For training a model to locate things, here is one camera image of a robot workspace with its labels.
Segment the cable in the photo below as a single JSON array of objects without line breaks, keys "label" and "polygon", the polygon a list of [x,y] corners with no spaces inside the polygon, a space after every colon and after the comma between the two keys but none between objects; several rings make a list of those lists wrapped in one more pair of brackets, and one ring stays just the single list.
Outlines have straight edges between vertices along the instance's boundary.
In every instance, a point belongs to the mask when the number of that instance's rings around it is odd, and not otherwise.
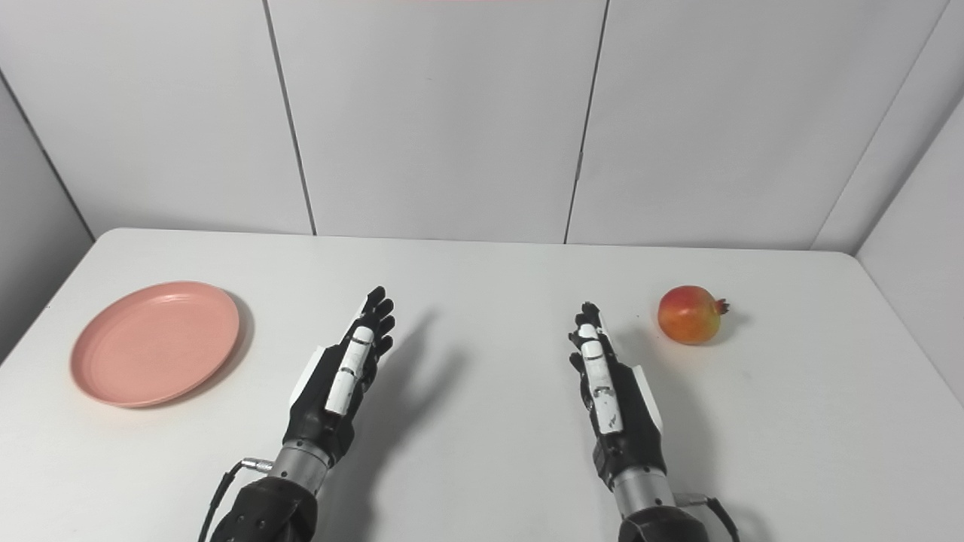
[{"label": "cable", "polygon": [[224,476],[221,476],[221,483],[218,484],[218,489],[214,490],[214,497],[211,498],[211,504],[207,508],[207,516],[204,518],[204,524],[201,525],[201,536],[198,537],[198,542],[204,542],[207,539],[207,530],[211,527],[211,520],[214,519],[214,512],[218,509],[218,505],[221,504],[221,499],[225,497],[225,493],[228,492],[228,487],[231,482],[234,481],[234,477],[241,470],[241,461],[238,461],[230,471],[227,471]]},{"label": "cable", "polygon": [[733,523],[733,518],[730,514],[726,513],[726,509],[723,504],[720,503],[719,499],[709,498],[707,499],[707,508],[716,514],[716,517],[720,519],[720,523],[726,528],[726,531],[730,533],[730,538],[733,538],[733,542],[739,542],[739,534],[736,532],[736,524]]}]

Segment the white wall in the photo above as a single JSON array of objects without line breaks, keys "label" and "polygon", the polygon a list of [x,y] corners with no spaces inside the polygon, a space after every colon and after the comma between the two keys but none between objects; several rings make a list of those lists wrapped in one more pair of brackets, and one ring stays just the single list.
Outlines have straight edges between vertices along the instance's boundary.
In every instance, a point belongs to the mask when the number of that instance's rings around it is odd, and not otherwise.
[{"label": "white wall", "polygon": [[964,87],[964,0],[611,0],[570,224],[605,0],[267,3],[278,64],[258,0],[0,1],[95,234],[852,251]]},{"label": "white wall", "polygon": [[604,0],[270,5],[319,233],[563,240]]},{"label": "white wall", "polygon": [[857,258],[964,401],[964,105]]},{"label": "white wall", "polygon": [[0,362],[90,246],[0,81]]},{"label": "white wall", "polygon": [[0,67],[94,234],[310,233],[257,0],[4,0]]},{"label": "white wall", "polygon": [[[570,242],[810,248],[946,5],[612,0]],[[929,116],[897,129],[911,150],[964,66],[935,57],[951,76],[922,79],[950,88],[904,100]],[[870,178],[864,198],[894,188]]]},{"label": "white wall", "polygon": [[964,92],[962,54],[964,0],[951,0],[811,248],[860,247]]}]

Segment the tabletop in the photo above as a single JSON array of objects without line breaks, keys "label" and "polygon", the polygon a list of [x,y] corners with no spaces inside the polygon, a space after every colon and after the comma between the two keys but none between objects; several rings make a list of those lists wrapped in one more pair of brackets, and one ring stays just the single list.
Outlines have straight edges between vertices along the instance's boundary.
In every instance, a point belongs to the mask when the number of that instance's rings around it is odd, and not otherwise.
[{"label": "tabletop", "polygon": [[[164,406],[77,390],[87,322],[178,280],[234,298],[234,359]],[[656,326],[660,296],[684,284],[731,303],[707,345]],[[395,347],[322,489],[317,540],[615,542],[568,363],[586,300],[646,371],[674,490],[718,496],[744,541],[964,532],[964,409],[851,257],[113,230],[0,365],[0,539],[196,539],[222,472],[274,458],[308,357],[375,285],[395,300]]]}]

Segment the robotic hand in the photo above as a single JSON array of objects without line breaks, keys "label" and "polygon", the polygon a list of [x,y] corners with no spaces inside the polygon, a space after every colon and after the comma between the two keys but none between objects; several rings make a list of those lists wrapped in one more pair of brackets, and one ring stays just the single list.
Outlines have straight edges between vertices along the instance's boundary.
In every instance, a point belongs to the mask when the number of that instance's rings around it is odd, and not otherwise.
[{"label": "robotic hand", "polygon": [[225,474],[201,528],[203,542],[214,509],[242,467],[267,473],[241,489],[214,529],[213,542],[308,542],[317,519],[316,495],[328,470],[348,451],[352,419],[391,348],[394,308],[378,286],[338,344],[315,352],[290,400],[290,419],[274,461],[246,458]]},{"label": "robotic hand", "polygon": [[623,516],[619,542],[708,542],[703,524],[681,509],[695,504],[716,513],[738,542],[736,525],[719,501],[670,490],[660,446],[662,419],[646,376],[640,366],[629,368],[616,359],[595,305],[582,305],[569,339],[578,349],[569,361],[579,372],[596,433],[596,472]]}]

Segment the red fruit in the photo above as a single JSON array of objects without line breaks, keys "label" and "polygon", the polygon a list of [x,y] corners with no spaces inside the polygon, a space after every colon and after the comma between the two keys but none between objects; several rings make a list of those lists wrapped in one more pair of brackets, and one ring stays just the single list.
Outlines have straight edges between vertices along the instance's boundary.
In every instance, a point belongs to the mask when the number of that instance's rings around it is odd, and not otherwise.
[{"label": "red fruit", "polygon": [[700,344],[720,329],[720,314],[730,306],[725,299],[715,300],[699,286],[677,286],[659,300],[659,329],[672,340]]}]

